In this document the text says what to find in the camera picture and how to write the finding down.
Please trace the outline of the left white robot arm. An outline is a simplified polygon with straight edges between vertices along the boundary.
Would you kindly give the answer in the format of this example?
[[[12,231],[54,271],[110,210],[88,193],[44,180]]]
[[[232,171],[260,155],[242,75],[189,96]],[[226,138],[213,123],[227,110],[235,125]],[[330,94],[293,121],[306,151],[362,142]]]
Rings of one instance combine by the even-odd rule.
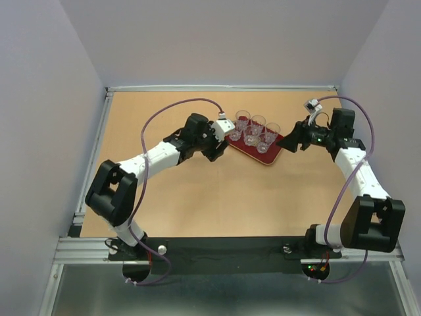
[[[164,169],[183,163],[196,152],[211,162],[217,160],[228,146],[226,136],[234,128],[234,123],[224,114],[216,121],[191,114],[184,127],[145,153],[118,163],[103,161],[87,191],[85,204],[124,242],[123,250],[131,259],[142,258],[147,245],[143,241],[145,232],[131,219],[137,187]]]

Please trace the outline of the clear glass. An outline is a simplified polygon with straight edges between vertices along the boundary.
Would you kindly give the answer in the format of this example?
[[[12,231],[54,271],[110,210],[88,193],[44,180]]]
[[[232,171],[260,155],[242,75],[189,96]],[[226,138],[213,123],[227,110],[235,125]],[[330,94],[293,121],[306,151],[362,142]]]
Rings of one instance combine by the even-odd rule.
[[[275,122],[269,122],[265,126],[264,139],[266,143],[272,144],[276,141],[278,134],[280,133],[280,126]]]
[[[241,139],[242,131],[241,130],[233,130],[229,134],[229,139],[233,142],[237,142]]]
[[[266,125],[266,119],[262,115],[254,115],[251,117],[251,126],[262,130]]]
[[[260,126],[249,125],[243,131],[243,141],[246,146],[256,146],[260,135]]]
[[[256,145],[257,152],[260,154],[266,153],[269,150],[271,144],[272,144],[271,136],[268,136],[266,133],[260,134],[257,139],[257,145]]]
[[[246,110],[240,110],[235,114],[235,126],[239,131],[242,131],[246,128],[250,121],[250,113]]]

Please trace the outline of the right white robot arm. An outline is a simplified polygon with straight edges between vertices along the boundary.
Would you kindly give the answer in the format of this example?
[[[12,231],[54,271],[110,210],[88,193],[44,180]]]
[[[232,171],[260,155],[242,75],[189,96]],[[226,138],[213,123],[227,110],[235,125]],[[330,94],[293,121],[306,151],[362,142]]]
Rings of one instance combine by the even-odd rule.
[[[368,163],[363,142],[354,138],[355,113],[335,108],[327,126],[319,126],[316,118],[322,112],[321,105],[307,107],[309,116],[295,123],[290,134],[277,145],[295,153],[310,145],[323,147],[346,179],[346,188],[354,199],[341,224],[328,227],[314,224],[303,240],[303,251],[317,257],[326,250],[351,248],[390,253],[395,249],[405,205],[393,199],[382,188]]]

